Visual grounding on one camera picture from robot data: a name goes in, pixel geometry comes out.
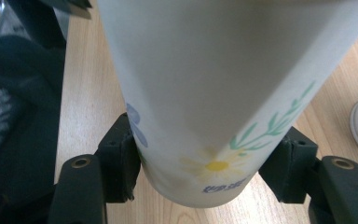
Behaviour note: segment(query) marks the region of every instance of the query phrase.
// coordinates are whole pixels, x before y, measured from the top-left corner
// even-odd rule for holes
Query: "wooden table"
[[[56,165],[76,155],[93,153],[117,117],[125,111],[108,52],[98,7],[92,20],[72,17],[69,25]],[[319,146],[319,157],[337,155],[358,162],[358,146],[349,116],[358,101],[358,41],[296,122]],[[278,203],[256,175],[234,201],[211,209],[193,209],[160,196],[141,171],[135,200],[109,204],[109,222],[127,223],[310,223],[308,202]]]

